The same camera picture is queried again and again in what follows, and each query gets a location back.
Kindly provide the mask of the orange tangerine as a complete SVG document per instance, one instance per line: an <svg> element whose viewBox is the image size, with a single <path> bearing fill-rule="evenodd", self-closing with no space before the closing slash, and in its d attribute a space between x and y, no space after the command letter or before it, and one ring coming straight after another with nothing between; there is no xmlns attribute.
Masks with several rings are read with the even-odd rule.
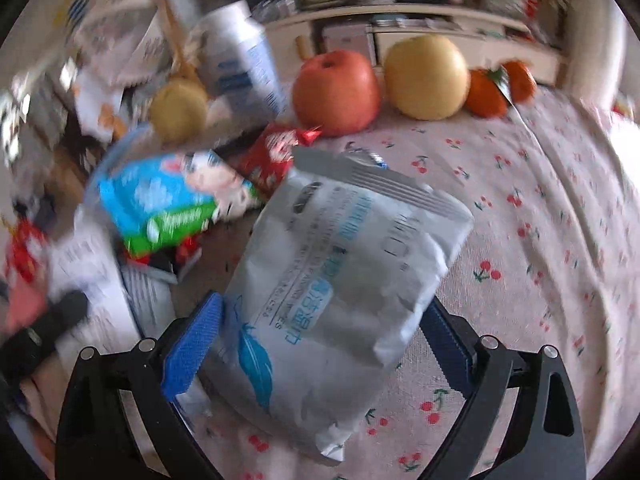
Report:
<svg viewBox="0 0 640 480"><path fill-rule="evenodd" d="M480 118L503 117L508 103L495 83L489 79L487 70L470 70L470 88L464 108Z"/></svg>
<svg viewBox="0 0 640 480"><path fill-rule="evenodd" d="M502 67L509 77L512 101L529 101L537 91L537 83L527 64L520 60L510 60L503 62Z"/></svg>

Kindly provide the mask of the white Magicday drink pouch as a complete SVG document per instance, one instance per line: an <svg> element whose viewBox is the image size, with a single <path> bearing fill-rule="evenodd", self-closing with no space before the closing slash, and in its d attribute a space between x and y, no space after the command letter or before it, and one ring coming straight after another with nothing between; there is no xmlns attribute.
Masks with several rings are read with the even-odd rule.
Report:
<svg viewBox="0 0 640 480"><path fill-rule="evenodd" d="M375 166L383 169L388 168L386 161L381 155L372 152L368 148L358 146L354 142L348 142L345 145L343 154L349 159L352 159L355 162L359 162L363 165Z"/></svg>

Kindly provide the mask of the white plastic bottle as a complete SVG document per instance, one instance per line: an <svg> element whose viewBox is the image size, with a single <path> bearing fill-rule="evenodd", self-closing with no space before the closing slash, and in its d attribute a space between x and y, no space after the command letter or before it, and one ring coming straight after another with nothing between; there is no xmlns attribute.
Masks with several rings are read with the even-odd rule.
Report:
<svg viewBox="0 0 640 480"><path fill-rule="evenodd" d="M244 128L273 122L286 99L265 29L244 0L203 16L189 39L198 46L198 73L209 93L226 99Z"/></svg>

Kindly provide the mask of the yellow pear left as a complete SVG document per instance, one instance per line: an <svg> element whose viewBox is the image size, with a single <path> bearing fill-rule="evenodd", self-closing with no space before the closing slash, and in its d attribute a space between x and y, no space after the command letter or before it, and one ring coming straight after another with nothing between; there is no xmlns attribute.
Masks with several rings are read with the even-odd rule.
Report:
<svg viewBox="0 0 640 480"><path fill-rule="evenodd" d="M186 142L204 132L208 111L207 93L187 79L171 79L151 101L148 119L164 143Z"/></svg>

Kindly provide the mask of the blue green snack bag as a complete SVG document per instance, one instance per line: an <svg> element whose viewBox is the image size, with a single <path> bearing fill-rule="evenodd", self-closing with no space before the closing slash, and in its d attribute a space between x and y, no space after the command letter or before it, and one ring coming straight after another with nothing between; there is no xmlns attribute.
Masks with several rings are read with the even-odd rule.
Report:
<svg viewBox="0 0 640 480"><path fill-rule="evenodd" d="M145 257L262 206L254 184L212 151L128 162L98 181L126 252Z"/></svg>

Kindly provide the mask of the cherry print tablecloth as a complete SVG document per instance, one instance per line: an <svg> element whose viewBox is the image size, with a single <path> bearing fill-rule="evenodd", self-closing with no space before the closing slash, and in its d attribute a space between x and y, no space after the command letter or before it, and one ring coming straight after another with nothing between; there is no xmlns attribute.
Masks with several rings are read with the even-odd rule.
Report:
<svg viewBox="0 0 640 480"><path fill-rule="evenodd" d="M639 415L638 142L632 122L548 89L514 118L415 122L386 110L364 133L321 142L365 148L471 209L473 233L438 298L508 347L559 349L589 478ZM228 479L413 479L461 407L415 339L337 466L299 455L221 400L198 438Z"/></svg>

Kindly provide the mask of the orange tangerine back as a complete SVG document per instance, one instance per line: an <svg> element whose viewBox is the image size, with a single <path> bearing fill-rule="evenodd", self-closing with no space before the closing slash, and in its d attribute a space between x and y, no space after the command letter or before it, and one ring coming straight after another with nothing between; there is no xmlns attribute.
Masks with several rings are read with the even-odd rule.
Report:
<svg viewBox="0 0 640 480"><path fill-rule="evenodd" d="M510 60L503 62L502 67L509 77L512 101L529 101L537 91L537 83L527 64L520 60Z"/></svg>

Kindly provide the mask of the printed grey wipes pack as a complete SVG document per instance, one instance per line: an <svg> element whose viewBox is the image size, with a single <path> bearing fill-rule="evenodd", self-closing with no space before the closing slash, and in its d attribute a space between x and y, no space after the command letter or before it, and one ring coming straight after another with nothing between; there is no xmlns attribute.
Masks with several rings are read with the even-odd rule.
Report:
<svg viewBox="0 0 640 480"><path fill-rule="evenodd" d="M143 338L160 338L176 318L169 284L133 266L122 266L120 274L140 334Z"/></svg>

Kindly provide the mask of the red snack packet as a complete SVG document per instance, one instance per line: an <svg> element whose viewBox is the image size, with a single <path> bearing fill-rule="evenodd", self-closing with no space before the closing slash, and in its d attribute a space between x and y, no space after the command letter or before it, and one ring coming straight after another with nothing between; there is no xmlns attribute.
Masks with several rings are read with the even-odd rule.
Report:
<svg viewBox="0 0 640 480"><path fill-rule="evenodd" d="M270 124L241 157L238 171L262 194L271 195L293 165L292 149L299 145L311 146L320 134L319 128Z"/></svg>

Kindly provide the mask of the pink trash bucket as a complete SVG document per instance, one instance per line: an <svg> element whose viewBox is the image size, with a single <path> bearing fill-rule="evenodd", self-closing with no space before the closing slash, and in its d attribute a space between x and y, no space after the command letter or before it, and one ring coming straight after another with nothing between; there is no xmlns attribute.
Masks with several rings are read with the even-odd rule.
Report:
<svg viewBox="0 0 640 480"><path fill-rule="evenodd" d="M27 283L19 275L13 282L1 278L1 339L29 326L47 310L47 280Z"/></svg>

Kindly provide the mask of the red white wrapper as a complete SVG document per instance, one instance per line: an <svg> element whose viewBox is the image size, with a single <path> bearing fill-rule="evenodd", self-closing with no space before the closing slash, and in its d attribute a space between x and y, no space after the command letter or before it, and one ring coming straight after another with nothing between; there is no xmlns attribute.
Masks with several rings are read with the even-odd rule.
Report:
<svg viewBox="0 0 640 480"><path fill-rule="evenodd" d="M177 246L165 247L149 255L133 257L124 252L124 263L150 278L177 285L201 259L202 252L201 237L189 236Z"/></svg>

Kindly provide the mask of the white wet wipes pack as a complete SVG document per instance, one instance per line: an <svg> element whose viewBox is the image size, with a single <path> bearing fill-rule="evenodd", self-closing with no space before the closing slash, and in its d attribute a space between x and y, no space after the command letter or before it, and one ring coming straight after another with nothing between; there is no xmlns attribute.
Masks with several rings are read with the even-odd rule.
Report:
<svg viewBox="0 0 640 480"><path fill-rule="evenodd" d="M202 372L252 424L336 464L473 226L460 200L294 148L224 293Z"/></svg>

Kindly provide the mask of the orange tangerine front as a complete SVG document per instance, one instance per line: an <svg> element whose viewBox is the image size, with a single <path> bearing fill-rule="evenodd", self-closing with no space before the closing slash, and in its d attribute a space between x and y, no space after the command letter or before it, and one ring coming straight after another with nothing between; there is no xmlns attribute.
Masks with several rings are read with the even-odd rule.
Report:
<svg viewBox="0 0 640 480"><path fill-rule="evenodd" d="M470 70L470 88L464 108L480 118L503 117L508 103L495 83L489 79L487 70Z"/></svg>

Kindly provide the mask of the red apple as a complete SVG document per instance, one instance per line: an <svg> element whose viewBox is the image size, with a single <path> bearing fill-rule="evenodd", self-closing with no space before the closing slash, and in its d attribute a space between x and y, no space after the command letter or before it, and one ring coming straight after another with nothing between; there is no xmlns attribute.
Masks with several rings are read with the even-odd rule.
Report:
<svg viewBox="0 0 640 480"><path fill-rule="evenodd" d="M382 96L367 58L351 50L318 54L305 62L291 90L293 112L324 136L357 133L378 117Z"/></svg>

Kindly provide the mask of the white TV cabinet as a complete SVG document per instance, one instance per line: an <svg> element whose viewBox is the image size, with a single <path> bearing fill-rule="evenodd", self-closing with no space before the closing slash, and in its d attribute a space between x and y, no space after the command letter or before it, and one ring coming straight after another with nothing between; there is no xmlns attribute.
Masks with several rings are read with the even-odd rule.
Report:
<svg viewBox="0 0 640 480"><path fill-rule="evenodd" d="M471 67L490 67L517 58L525 62L540 84L553 86L562 54L536 41L530 28L515 18L436 4L394 3L382 6L337 6L299 12L265 24L280 77L289 81L314 55L347 48L365 32L364 50L380 66L396 42L427 34L448 37Z"/></svg>

